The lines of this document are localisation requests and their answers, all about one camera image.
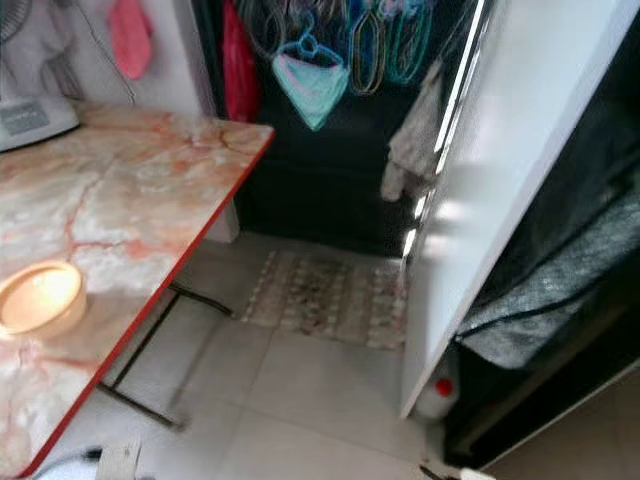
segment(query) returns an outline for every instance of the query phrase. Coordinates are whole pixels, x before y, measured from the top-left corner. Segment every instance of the mint green cloth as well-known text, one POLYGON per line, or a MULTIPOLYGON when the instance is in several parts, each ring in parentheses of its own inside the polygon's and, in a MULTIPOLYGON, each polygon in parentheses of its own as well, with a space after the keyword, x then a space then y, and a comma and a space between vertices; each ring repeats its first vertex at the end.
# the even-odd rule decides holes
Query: mint green cloth
POLYGON ((285 53, 276 55, 271 67, 291 103, 314 132, 322 128, 349 83, 349 69, 343 65, 323 67, 285 53))

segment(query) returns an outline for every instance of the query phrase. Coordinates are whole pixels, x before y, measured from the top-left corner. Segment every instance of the metal table leg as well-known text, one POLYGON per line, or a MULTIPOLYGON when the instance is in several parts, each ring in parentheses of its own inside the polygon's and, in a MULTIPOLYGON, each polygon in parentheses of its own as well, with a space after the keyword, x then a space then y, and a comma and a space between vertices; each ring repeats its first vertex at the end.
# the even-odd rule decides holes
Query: metal table leg
POLYGON ((147 417, 151 418, 152 420, 155 420, 156 422, 158 422, 159 424, 161 424, 164 427, 167 427, 167 428, 172 429, 172 430, 182 430, 185 427, 185 422, 179 422, 179 421, 176 421, 176 420, 172 420, 169 417, 167 417, 166 415, 158 413, 155 410, 152 410, 151 408, 149 408, 149 407, 147 407, 145 405, 142 405, 140 402, 138 402, 135 399, 129 397, 128 395, 125 395, 125 394, 119 392, 118 391, 118 387, 120 386, 122 381, 125 379, 125 377, 129 373, 131 368, 135 365, 136 361, 138 360, 138 357, 140 357, 140 354, 142 354, 142 352, 144 351, 146 346, 149 344, 151 339, 154 337, 154 335, 160 329, 160 327, 162 326, 162 323, 167 318, 167 316, 169 316, 169 313, 171 312, 171 310, 173 309, 175 304, 178 303, 178 300, 180 300, 181 296, 187 297, 187 298, 191 298, 191 299, 196 300, 198 302, 204 303, 205 305, 213 307, 216 310, 224 313, 225 315, 227 315, 229 317, 235 317, 236 315, 235 315, 235 312, 233 310, 231 310, 229 307, 227 307, 226 305, 223 305, 222 303, 220 303, 217 300, 214 300, 212 298, 208 298, 208 297, 205 297, 205 296, 200 295, 198 293, 195 293, 195 292, 183 287, 182 285, 179 285, 177 283, 172 283, 169 286, 169 288, 171 288, 171 290, 176 292, 176 295, 174 295, 174 297, 171 299, 171 301, 167 304, 167 306, 164 308, 164 310, 162 311, 162 313, 158 317, 158 320, 155 321, 155 323, 152 325, 152 327, 146 333, 146 335, 144 336, 144 338, 142 339, 140 344, 134 350, 133 354, 131 355, 131 358, 129 358, 129 360, 127 361, 125 366, 122 368, 120 373, 118 373, 118 376, 113 381, 113 383, 111 385, 107 385, 106 383, 100 382, 98 384, 98 390, 100 390, 101 392, 109 395, 111 398, 113 398, 115 400, 118 400, 119 402, 121 402, 121 403, 123 403, 123 404, 125 404, 125 405, 127 405, 127 406, 129 406, 129 407, 131 407, 131 408, 133 408, 135 410, 137 410, 138 412, 142 413, 143 415, 146 415, 147 417))

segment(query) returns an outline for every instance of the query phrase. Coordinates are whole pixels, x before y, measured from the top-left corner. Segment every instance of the white door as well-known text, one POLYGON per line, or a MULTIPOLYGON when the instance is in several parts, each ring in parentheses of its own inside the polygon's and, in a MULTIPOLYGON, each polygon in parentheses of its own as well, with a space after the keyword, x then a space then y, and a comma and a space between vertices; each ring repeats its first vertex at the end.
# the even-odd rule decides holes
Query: white door
POLYGON ((416 244, 403 417, 560 153, 640 6, 640 0, 495 3, 416 244))

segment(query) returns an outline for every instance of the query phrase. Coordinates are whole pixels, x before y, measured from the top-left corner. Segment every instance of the red table edge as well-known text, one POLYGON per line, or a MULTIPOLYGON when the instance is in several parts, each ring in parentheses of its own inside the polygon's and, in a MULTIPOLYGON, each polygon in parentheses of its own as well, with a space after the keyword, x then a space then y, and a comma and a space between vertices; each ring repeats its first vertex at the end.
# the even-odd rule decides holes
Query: red table edge
POLYGON ((180 259, 174 265, 171 272, 169 272, 169 274, 165 278, 164 282, 160 284, 160 286, 155 291, 155 293, 151 296, 151 298, 147 300, 147 303, 144 305, 144 307, 142 307, 142 310, 140 310, 140 313, 138 313, 138 316, 136 317, 136 319, 131 323, 131 325, 129 325, 129 328, 127 328, 127 330, 124 332, 124 335, 120 337, 120 340, 118 340, 118 343, 116 343, 115 347, 113 347, 113 350, 111 350, 111 353, 107 355, 107 358, 104 360, 104 362, 102 362, 102 364, 100 365, 100 368, 98 368, 98 370, 94 374, 91 381, 87 384, 84 390, 82 390, 82 392, 80 393, 76 401, 73 403, 73 405, 71 406, 69 411, 66 413, 66 415, 62 418, 62 420, 60 421, 58 426, 55 428, 55 430, 53 431, 49 439, 45 442, 45 444, 42 446, 42 448, 36 454, 33 460, 31 460, 31 463, 29 464, 29 466, 17 477, 10 477, 10 478, 28 477, 33 473, 35 473, 35 471, 38 469, 40 464, 42 464, 42 462, 45 460, 47 455, 51 452, 51 449, 54 447, 57 441, 60 440, 60 437, 62 436, 66 428, 69 426, 69 423, 71 423, 71 420, 73 420, 73 417, 75 417, 76 413, 78 413, 78 410, 80 410, 82 405, 84 405, 84 403, 87 401, 87 399, 89 398, 93 390, 96 388, 96 386, 98 385, 102 377, 107 373, 109 368, 111 368, 111 366, 115 362, 116 358, 118 358, 118 356, 122 353, 122 351, 127 346, 127 344, 131 341, 131 339, 133 338, 133 335, 136 333, 136 331, 138 330, 142 322, 147 318, 149 313, 151 313, 151 310, 160 299, 160 296, 162 295, 162 293, 171 284, 171 282, 178 275, 180 270, 182 270, 182 267, 184 266, 185 263, 187 263, 187 260, 189 260, 189 258, 193 254, 196 247, 200 245, 200 243, 202 243, 202 240, 204 239, 204 236, 206 235, 209 228, 215 223, 215 221, 218 219, 218 217, 220 216, 222 211, 227 207, 227 205, 229 205, 229 203, 231 202, 235 194, 238 192, 238 190, 244 184, 249 174, 253 171, 253 169, 257 165, 258 161, 269 149, 269 147, 273 143, 274 138, 275 138, 275 130, 272 130, 271 135, 269 135, 269 138, 267 139, 265 144, 262 146, 262 148, 258 151, 253 161, 242 173, 242 175, 240 176, 236 184, 233 186, 233 188, 229 191, 227 196, 224 198, 224 200, 222 201, 218 209, 215 212, 213 212, 213 215, 211 216, 209 221, 205 224, 205 226, 202 228, 200 233, 193 240, 193 242, 191 242, 191 245, 187 247, 185 252, 182 254, 182 257, 180 257, 180 259))

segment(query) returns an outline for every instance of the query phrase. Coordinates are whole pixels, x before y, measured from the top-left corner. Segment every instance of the hanging towel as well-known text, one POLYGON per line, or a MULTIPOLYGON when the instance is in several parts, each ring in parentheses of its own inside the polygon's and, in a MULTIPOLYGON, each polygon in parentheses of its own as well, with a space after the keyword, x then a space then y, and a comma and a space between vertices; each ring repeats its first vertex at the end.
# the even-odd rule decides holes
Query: hanging towel
POLYGON ((262 92, 249 34, 231 0, 224 3, 222 42, 224 95, 231 120, 251 122, 260 110, 262 92))
POLYGON ((153 27, 139 1, 116 0, 109 12, 109 29, 118 68, 131 80, 139 80, 153 55, 153 27))
POLYGON ((398 200, 403 190, 422 196, 435 181, 438 154, 433 149, 441 122, 441 71, 442 62, 435 60, 407 118, 389 142, 388 162, 380 186, 382 198, 388 202, 398 200))

